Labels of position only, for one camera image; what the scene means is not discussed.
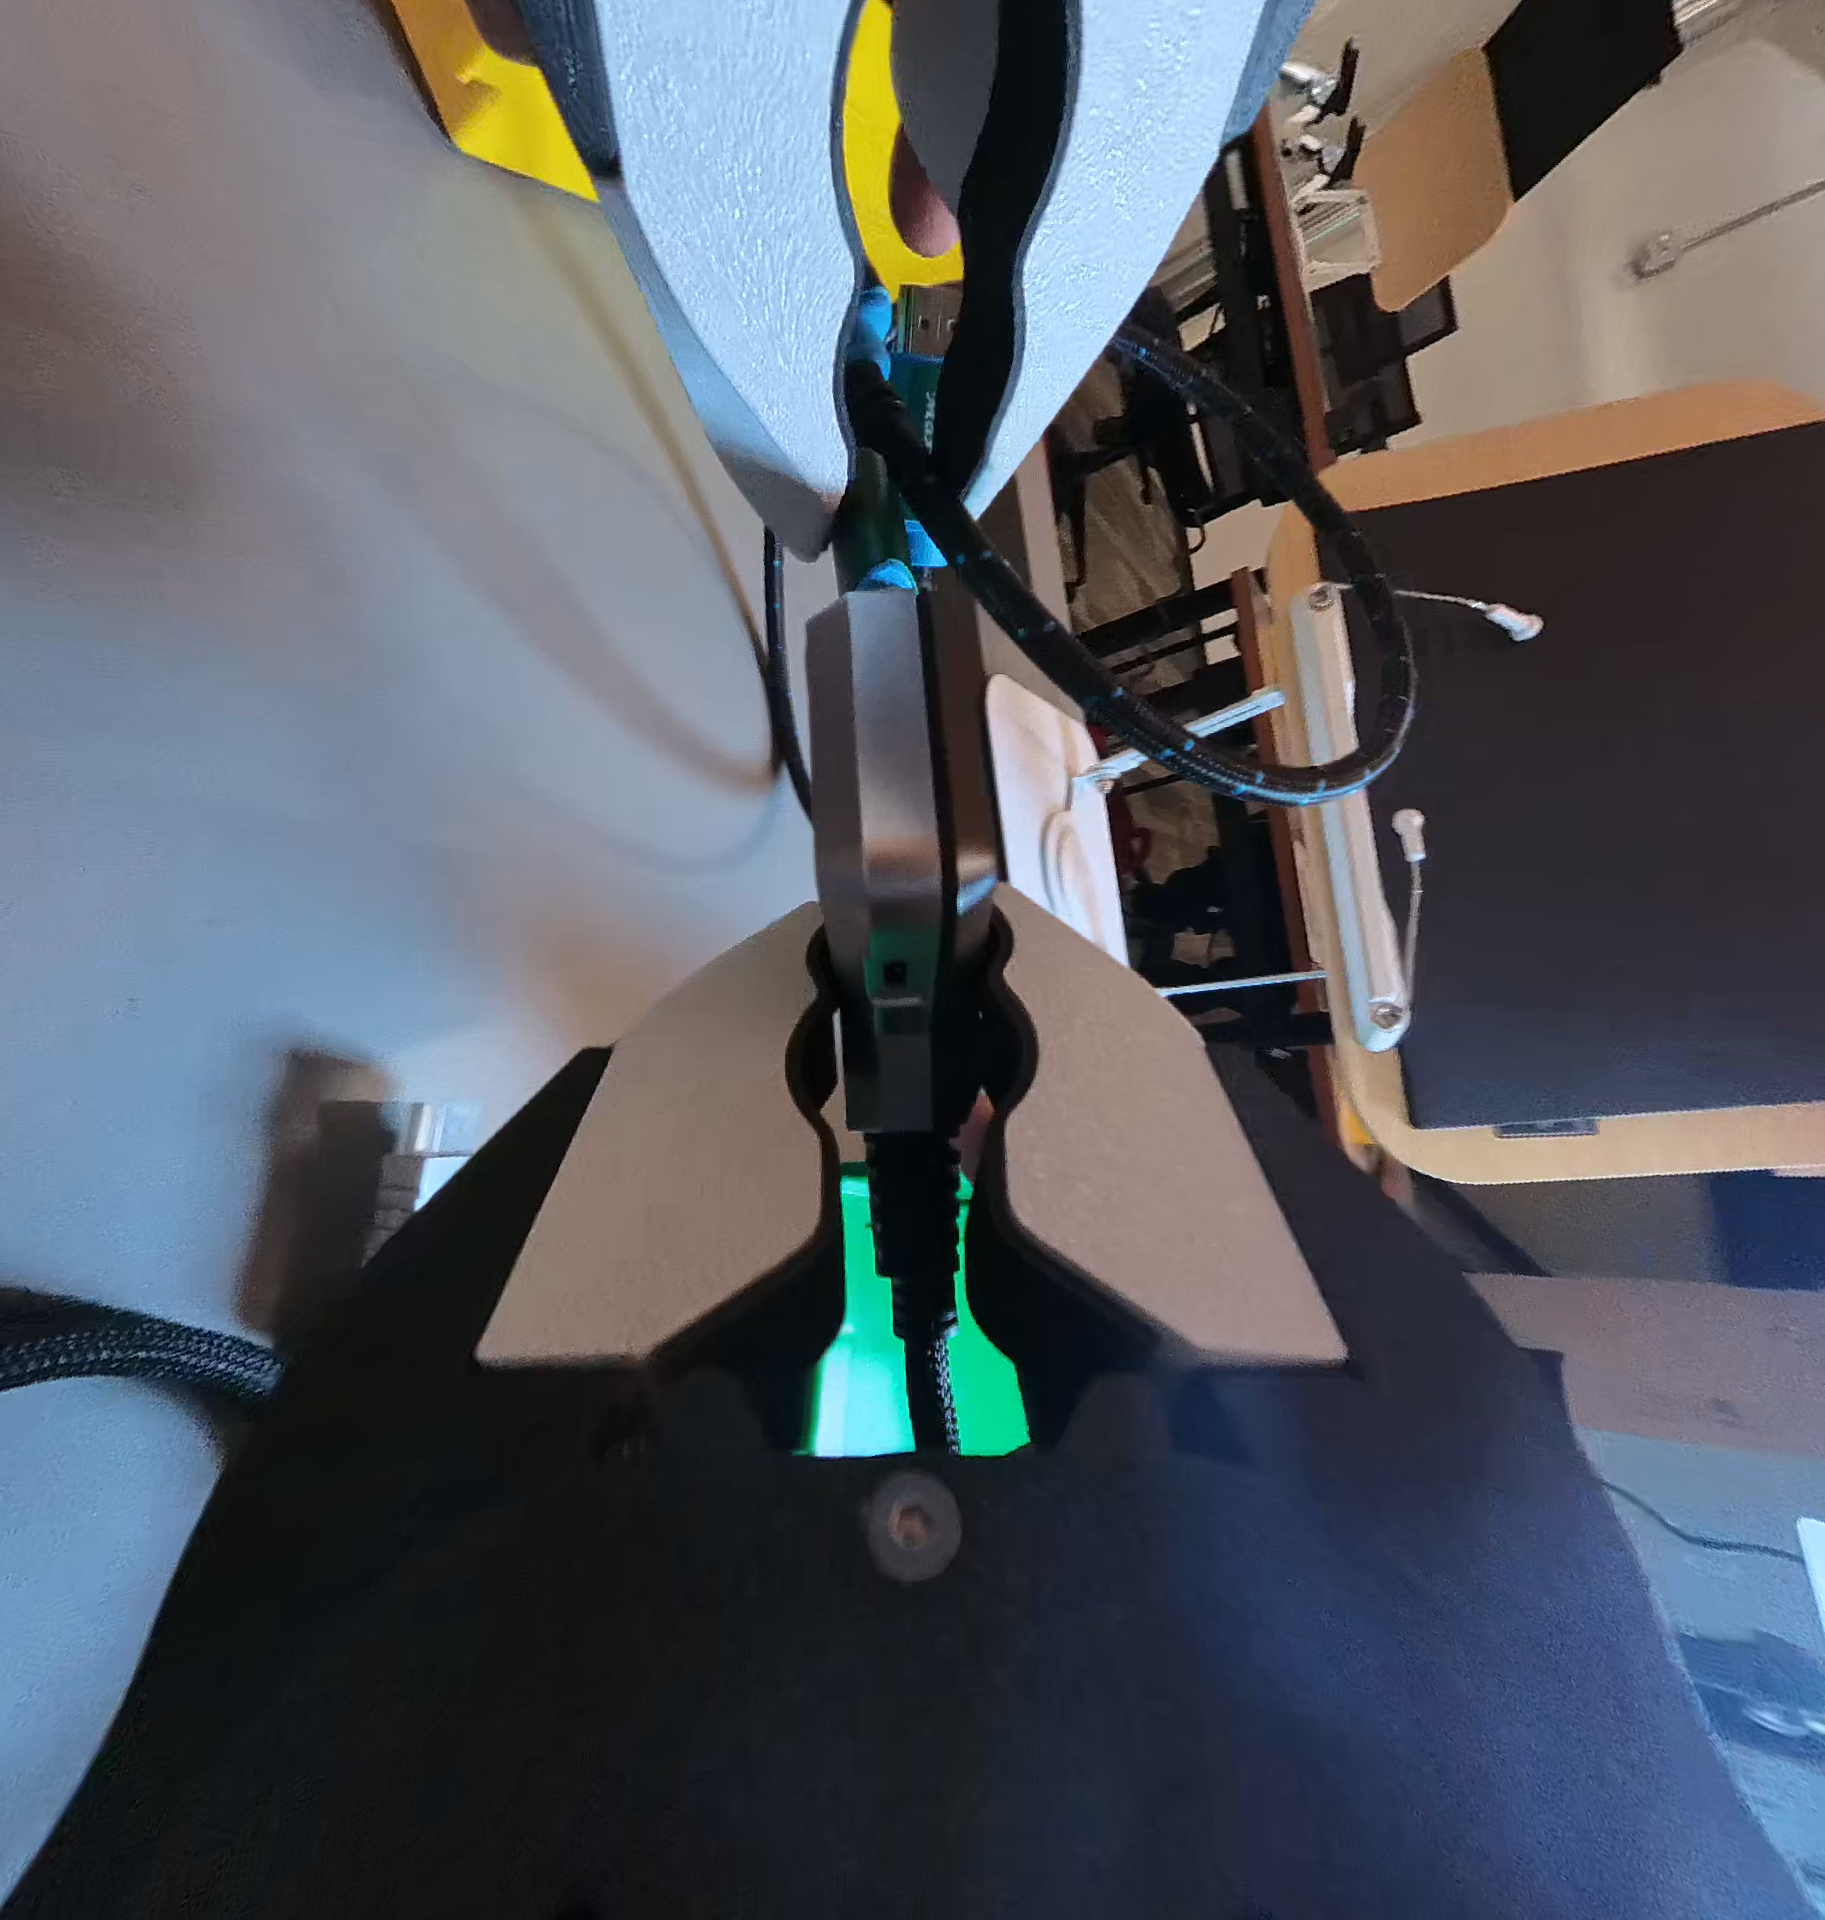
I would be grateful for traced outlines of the black braided cable silver plug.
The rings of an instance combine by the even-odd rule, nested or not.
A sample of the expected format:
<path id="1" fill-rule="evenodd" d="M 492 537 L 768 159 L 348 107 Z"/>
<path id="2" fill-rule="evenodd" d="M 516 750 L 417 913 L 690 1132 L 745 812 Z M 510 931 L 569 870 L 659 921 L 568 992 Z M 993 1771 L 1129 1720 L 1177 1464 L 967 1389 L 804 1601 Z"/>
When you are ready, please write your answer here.
<path id="1" fill-rule="evenodd" d="M 988 1126 L 988 1098 L 978 1096 L 951 1146 L 951 1179 L 948 1179 L 948 1195 L 951 1195 L 948 1279 L 951 1286 L 960 1286 L 965 1207 L 976 1195 L 976 1160 L 982 1146 L 982 1126 Z M 951 1413 L 951 1388 L 948 1388 L 951 1325 L 960 1325 L 960 1289 L 942 1320 L 921 1320 L 912 1329 L 897 1325 L 912 1447 L 960 1452 L 960 1413 Z M 31 1389 L 31 1388 L 62 1388 L 62 1383 L 139 1383 L 139 1388 L 165 1388 L 221 1413 L 262 1413 L 284 1383 L 284 1349 L 251 1334 L 195 1329 L 195 1325 L 139 1316 L 139 1311 L 0 1289 L 0 1394 Z"/>

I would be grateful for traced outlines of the yellow plastic bin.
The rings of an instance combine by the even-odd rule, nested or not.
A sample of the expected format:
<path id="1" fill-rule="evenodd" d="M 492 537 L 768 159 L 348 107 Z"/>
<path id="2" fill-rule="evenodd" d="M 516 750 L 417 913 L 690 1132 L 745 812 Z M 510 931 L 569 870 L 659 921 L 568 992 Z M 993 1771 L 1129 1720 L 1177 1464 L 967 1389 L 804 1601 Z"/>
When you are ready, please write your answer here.
<path id="1" fill-rule="evenodd" d="M 464 159 L 478 159 L 516 180 L 536 180 L 586 202 L 594 199 L 594 182 L 586 180 L 586 163 L 569 148 L 569 131 L 545 91 L 545 75 L 524 55 L 524 40 L 516 40 L 510 4 L 391 0 L 388 14 L 417 66 L 422 95 L 444 138 Z M 965 252 L 948 246 L 942 254 L 920 254 L 894 214 L 894 154 L 903 131 L 894 87 L 894 32 L 894 4 L 855 4 L 842 95 L 842 170 L 855 238 L 888 293 L 960 287 Z"/>

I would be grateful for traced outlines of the wooden beam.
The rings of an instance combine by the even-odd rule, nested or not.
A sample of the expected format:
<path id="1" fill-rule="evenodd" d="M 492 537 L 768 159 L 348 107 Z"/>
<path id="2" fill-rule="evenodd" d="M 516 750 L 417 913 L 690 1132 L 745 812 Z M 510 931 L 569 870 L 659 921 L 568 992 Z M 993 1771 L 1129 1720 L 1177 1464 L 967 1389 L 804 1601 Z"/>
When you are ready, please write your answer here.
<path id="1" fill-rule="evenodd" d="M 1573 1424 L 1825 1464 L 1825 1292 L 1471 1273 Z"/>

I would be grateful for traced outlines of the black HDMI cable green plug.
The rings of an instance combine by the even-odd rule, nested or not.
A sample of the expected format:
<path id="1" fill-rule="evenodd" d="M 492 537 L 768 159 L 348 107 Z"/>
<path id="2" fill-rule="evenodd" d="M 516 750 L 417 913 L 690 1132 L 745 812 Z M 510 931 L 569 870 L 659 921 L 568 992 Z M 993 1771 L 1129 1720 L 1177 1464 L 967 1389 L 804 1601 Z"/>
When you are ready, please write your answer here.
<path id="1" fill-rule="evenodd" d="M 1017 575 L 1017 565 L 988 545 L 978 518 L 942 486 L 938 456 L 921 444 L 906 405 L 894 391 L 894 376 L 855 352 L 846 352 L 842 372 L 849 434 L 867 456 L 884 459 L 912 524 L 938 545 L 976 609 L 993 619 L 993 627 L 1022 649 L 1022 656 L 1034 663 L 1043 682 L 1062 688 L 1085 723 L 1112 730 L 1129 750 L 1225 802 L 1304 812 L 1369 789 L 1406 750 L 1417 720 L 1417 656 L 1402 596 L 1384 575 L 1364 537 L 1309 471 L 1309 456 L 1286 427 L 1274 427 L 1244 391 L 1234 391 L 1208 361 L 1162 349 L 1148 326 L 1134 320 L 1117 326 L 1104 352 L 1162 380 L 1174 396 L 1203 406 L 1208 418 L 1225 418 L 1257 478 L 1269 478 L 1301 509 L 1301 518 L 1332 538 L 1340 562 L 1340 585 L 1355 596 L 1364 636 L 1384 656 L 1384 703 L 1353 753 L 1323 763 L 1215 753 L 1203 733 L 1177 730 L 1174 720 L 1148 707 L 1148 696 L 1124 688 L 1112 667 L 1063 622 L 1057 622 L 1038 609 L 1038 596 Z"/>

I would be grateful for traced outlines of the green plastic bin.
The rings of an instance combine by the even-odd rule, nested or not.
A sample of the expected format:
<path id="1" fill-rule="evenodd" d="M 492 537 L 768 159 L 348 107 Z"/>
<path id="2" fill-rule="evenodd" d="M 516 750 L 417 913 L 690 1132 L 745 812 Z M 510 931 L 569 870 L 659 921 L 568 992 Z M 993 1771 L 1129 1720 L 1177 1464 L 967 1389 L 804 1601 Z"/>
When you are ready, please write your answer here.
<path id="1" fill-rule="evenodd" d="M 897 1455 L 912 1452 L 903 1340 L 894 1325 L 894 1286 L 874 1259 L 874 1189 L 862 1166 L 842 1166 L 842 1249 L 846 1320 L 813 1375 L 804 1452 L 813 1455 Z M 1031 1442 L 1022 1375 L 978 1329 L 965 1289 L 960 1244 L 960 1325 L 948 1334 L 948 1388 L 965 1455 L 1002 1455 Z"/>

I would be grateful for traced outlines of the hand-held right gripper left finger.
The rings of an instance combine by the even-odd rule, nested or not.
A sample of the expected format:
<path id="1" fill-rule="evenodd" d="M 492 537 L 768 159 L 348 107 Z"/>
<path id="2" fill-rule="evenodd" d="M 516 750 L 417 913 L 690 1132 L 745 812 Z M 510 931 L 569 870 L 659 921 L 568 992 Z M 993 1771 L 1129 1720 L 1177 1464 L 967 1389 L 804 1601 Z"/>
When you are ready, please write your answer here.
<path id="1" fill-rule="evenodd" d="M 783 1058 L 816 907 L 669 986 L 615 1046 L 476 1346 L 485 1369 L 654 1359 L 799 1259 L 833 1134 Z"/>

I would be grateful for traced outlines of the black panel with wooden rim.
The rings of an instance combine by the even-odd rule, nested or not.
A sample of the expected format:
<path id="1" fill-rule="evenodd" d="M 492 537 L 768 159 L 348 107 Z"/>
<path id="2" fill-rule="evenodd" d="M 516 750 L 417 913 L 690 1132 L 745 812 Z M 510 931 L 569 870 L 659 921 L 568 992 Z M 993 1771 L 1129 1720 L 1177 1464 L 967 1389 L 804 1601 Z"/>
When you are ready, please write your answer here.
<path id="1" fill-rule="evenodd" d="M 1355 159 L 1384 237 L 1377 306 L 1429 303 L 1676 55 L 1669 0 L 1526 0 L 1434 73 Z"/>
<path id="2" fill-rule="evenodd" d="M 1424 692 L 1369 786 L 1429 816 L 1417 1013 L 1332 1074 L 1462 1181 L 1825 1179 L 1825 406 L 1714 380 L 1355 456 L 1323 489 L 1399 585 Z"/>

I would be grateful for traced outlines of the black HDMI switch box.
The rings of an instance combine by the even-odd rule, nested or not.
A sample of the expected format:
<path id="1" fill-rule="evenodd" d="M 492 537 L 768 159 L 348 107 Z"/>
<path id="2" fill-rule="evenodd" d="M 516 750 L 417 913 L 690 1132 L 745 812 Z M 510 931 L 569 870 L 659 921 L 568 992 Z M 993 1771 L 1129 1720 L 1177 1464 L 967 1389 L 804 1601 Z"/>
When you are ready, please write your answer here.
<path id="1" fill-rule="evenodd" d="M 804 627 L 816 902 L 846 1126 L 951 1134 L 976 1098 L 993 803 L 976 619 L 855 585 Z"/>

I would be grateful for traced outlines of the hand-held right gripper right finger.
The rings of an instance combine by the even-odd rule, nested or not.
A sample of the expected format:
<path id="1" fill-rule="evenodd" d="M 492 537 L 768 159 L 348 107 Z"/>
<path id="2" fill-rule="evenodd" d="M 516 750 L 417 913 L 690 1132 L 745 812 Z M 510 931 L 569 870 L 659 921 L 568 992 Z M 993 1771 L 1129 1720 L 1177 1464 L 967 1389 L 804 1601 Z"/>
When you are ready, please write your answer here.
<path id="1" fill-rule="evenodd" d="M 1344 1366 L 1203 1040 L 1034 902 L 988 907 L 978 1085 L 967 1311 L 1022 1389 Z"/>

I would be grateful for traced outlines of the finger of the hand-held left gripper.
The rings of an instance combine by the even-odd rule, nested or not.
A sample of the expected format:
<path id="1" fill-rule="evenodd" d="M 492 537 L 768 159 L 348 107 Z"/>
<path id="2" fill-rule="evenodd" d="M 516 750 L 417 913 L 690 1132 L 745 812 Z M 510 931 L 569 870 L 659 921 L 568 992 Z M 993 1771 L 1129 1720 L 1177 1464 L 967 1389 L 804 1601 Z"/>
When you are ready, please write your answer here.
<path id="1" fill-rule="evenodd" d="M 862 295 L 842 103 L 855 4 L 591 4 L 615 144 L 610 237 L 708 447 L 816 562 L 849 489 L 846 343 Z"/>
<path id="2" fill-rule="evenodd" d="M 935 464 L 978 515 L 1104 352 L 1295 47 L 1292 0 L 935 0 L 965 295 Z"/>

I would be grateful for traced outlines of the person's left hand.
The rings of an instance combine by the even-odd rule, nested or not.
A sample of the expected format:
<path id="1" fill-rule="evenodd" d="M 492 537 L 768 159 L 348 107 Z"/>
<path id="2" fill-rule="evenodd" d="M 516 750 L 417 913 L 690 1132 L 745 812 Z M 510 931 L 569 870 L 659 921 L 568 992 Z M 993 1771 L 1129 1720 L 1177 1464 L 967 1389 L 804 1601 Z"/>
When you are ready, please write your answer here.
<path id="1" fill-rule="evenodd" d="M 965 279 L 965 238 L 948 199 L 928 180 L 906 127 L 897 127 L 888 163 L 888 214 L 906 262 L 920 262 L 912 287 Z"/>

